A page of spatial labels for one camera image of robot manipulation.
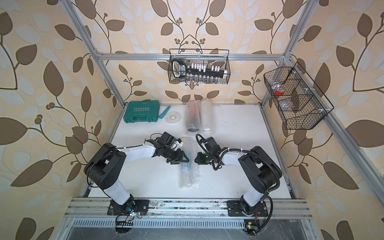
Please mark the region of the red item in basket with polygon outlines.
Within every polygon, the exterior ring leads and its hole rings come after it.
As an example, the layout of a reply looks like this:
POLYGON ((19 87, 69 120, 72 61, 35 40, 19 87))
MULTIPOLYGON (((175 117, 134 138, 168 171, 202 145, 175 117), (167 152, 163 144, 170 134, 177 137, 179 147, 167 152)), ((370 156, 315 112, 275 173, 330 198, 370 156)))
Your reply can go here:
POLYGON ((285 89, 281 84, 274 84, 271 88, 275 96, 283 96, 285 94, 285 89))

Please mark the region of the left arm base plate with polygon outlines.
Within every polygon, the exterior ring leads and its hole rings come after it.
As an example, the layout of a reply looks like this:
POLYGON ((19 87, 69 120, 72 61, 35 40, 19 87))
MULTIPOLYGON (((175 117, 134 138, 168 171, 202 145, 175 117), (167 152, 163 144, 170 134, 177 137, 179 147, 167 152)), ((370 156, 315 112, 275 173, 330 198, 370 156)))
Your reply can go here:
POLYGON ((149 200, 128 200, 123 205, 117 204, 114 200, 110 201, 107 215, 141 215, 144 216, 149 210, 149 200))

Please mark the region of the silver compact disc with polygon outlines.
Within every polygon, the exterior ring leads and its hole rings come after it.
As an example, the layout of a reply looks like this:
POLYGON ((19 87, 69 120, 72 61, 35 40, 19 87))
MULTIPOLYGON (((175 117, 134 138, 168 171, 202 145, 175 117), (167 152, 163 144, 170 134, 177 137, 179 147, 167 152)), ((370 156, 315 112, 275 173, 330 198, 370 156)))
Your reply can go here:
POLYGON ((171 124, 171 125, 180 122, 181 119, 182 119, 181 114, 179 112, 176 112, 176 111, 168 112, 165 116, 166 123, 171 124))

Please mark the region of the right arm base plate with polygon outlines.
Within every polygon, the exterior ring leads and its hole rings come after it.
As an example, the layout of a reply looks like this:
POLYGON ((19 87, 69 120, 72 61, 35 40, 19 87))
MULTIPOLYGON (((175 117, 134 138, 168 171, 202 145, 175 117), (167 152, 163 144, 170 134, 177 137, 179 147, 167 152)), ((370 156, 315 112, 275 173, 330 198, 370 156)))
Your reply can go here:
POLYGON ((226 203, 230 217, 255 217, 256 214, 259 217, 267 217, 269 214, 265 202, 259 202, 253 207, 241 200, 232 200, 226 203))

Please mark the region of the green plastic tool case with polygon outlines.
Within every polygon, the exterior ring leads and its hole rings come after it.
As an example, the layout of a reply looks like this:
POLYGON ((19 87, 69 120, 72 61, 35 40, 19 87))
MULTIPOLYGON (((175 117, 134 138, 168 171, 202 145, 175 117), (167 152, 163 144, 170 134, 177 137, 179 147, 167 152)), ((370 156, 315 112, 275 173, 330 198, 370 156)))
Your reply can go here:
POLYGON ((159 101, 131 101, 127 104, 123 120, 125 123, 157 122, 159 119, 159 112, 159 101))

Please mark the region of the clear bubble wrap sheet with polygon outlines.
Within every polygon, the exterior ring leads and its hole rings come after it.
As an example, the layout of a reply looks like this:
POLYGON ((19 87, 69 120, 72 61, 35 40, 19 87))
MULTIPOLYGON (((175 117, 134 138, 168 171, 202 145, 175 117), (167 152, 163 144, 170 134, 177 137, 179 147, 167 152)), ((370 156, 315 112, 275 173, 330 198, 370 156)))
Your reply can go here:
POLYGON ((182 150, 185 152, 188 163, 180 163, 179 188, 180 189, 199 189, 200 188, 200 166, 195 163, 198 152, 201 151, 197 141, 193 137, 181 138, 184 145, 182 150))

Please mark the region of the bubble wrapped dark cylinder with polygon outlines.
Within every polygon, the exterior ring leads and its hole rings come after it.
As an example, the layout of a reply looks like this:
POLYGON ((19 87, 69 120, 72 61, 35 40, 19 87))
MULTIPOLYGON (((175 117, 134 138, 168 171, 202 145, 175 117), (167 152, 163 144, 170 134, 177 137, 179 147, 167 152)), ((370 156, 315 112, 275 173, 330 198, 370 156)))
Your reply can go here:
POLYGON ((195 133, 201 129, 201 101, 188 102, 185 110, 185 127, 195 133))

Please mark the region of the bubble wrapped clear cylinder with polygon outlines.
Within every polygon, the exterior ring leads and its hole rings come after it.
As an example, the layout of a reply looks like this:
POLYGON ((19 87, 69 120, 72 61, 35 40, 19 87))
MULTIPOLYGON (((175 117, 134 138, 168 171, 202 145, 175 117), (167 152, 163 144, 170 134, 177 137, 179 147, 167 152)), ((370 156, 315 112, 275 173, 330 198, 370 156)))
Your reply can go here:
POLYGON ((213 127, 213 106, 209 99, 201 100, 201 125, 204 131, 210 131, 213 127))

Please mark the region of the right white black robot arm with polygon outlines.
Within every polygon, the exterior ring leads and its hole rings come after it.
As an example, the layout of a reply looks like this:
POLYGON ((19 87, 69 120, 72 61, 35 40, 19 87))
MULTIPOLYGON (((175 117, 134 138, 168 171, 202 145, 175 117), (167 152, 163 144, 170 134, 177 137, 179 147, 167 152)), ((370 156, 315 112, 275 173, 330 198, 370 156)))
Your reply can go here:
POLYGON ((243 169, 250 182, 248 190, 240 198, 239 210, 243 215, 255 215, 257 207, 269 197, 270 192, 280 187, 283 173, 261 147, 255 146, 251 150, 221 148, 213 137, 204 138, 200 134, 196 134, 196 140, 203 150, 195 158, 198 165, 211 165, 214 171, 225 165, 243 169))

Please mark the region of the black socket bit holder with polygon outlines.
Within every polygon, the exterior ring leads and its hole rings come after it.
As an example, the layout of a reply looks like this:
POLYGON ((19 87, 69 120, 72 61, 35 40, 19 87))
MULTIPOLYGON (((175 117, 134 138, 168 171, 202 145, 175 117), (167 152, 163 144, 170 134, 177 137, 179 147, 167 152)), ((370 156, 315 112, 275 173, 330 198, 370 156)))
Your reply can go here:
POLYGON ((210 77, 226 78, 230 75, 229 70, 220 70, 219 66, 211 66, 185 62, 182 59, 171 60, 171 71, 175 78, 187 77, 188 75, 203 75, 210 77))

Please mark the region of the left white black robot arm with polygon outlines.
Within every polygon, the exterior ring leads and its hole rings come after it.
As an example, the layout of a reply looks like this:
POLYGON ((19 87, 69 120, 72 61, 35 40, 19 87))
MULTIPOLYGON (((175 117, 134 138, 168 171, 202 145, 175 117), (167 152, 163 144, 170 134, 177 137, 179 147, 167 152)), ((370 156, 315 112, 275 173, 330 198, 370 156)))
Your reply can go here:
POLYGON ((188 163, 190 160, 181 150, 182 145, 181 139, 167 132, 154 140, 145 140, 143 144, 136 146, 117 147, 106 143, 85 166, 87 183, 90 181, 95 183, 111 198, 113 204, 128 208, 133 204, 134 198, 119 180, 124 164, 152 157, 163 157, 171 165, 188 163))

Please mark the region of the aluminium front rail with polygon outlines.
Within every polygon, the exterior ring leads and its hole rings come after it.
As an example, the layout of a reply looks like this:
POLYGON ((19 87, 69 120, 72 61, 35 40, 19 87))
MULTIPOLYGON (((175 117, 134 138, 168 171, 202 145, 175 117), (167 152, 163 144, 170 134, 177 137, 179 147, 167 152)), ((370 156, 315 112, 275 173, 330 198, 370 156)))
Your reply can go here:
POLYGON ((74 198, 64 217, 74 227, 244 229, 270 220, 305 223, 312 214, 304 200, 263 202, 256 213, 243 214, 237 201, 227 199, 136 199, 129 214, 119 214, 108 198, 74 198))

